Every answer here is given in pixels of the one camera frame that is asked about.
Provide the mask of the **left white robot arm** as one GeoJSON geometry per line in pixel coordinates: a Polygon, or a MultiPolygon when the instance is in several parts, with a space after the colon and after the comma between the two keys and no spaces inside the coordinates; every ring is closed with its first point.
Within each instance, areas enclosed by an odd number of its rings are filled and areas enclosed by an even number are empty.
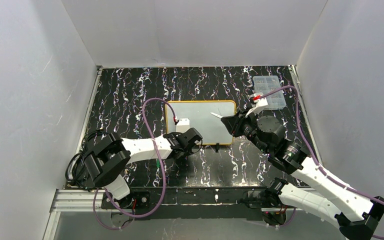
{"type": "Polygon", "coordinates": [[[121,175],[126,165],[158,157],[162,160],[187,157],[202,140],[195,128],[154,139],[128,139],[110,133],[85,152],[83,162],[94,187],[105,188],[114,199],[121,200],[130,194],[130,187],[121,175]]]}

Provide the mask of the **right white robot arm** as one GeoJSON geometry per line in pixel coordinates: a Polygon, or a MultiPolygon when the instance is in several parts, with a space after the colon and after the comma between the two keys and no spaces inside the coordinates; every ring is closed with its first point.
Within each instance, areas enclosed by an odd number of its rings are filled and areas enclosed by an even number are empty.
{"type": "Polygon", "coordinates": [[[301,180],[317,191],[300,190],[284,179],[275,179],[265,190],[273,204],[304,210],[338,228],[348,240],[370,240],[384,214],[384,205],[358,196],[345,183],[337,185],[334,177],[309,156],[309,150],[286,138],[286,128],[274,116],[257,117],[254,113],[238,112],[221,117],[233,137],[246,137],[277,169],[301,180]]]}

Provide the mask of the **yellow framed whiteboard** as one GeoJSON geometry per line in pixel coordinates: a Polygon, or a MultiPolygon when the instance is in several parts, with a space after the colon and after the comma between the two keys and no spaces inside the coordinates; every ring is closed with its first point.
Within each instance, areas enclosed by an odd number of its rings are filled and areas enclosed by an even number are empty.
{"type": "Polygon", "coordinates": [[[236,113],[236,103],[233,100],[170,101],[169,106],[164,107],[166,132],[175,132],[178,120],[188,118],[190,128],[195,128],[202,135],[203,145],[231,145],[234,138],[228,133],[221,119],[211,115],[211,112],[223,117],[233,116],[236,113]]]}

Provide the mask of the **green whiteboard marker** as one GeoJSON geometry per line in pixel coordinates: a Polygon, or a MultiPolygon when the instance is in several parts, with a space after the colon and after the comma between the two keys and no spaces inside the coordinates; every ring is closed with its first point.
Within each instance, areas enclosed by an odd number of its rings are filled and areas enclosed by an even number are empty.
{"type": "Polygon", "coordinates": [[[210,114],[213,115],[213,116],[215,116],[215,117],[218,118],[218,119],[223,118],[223,116],[221,116],[221,115],[219,115],[219,114],[217,114],[217,113],[214,113],[214,112],[210,112],[210,114]]]}

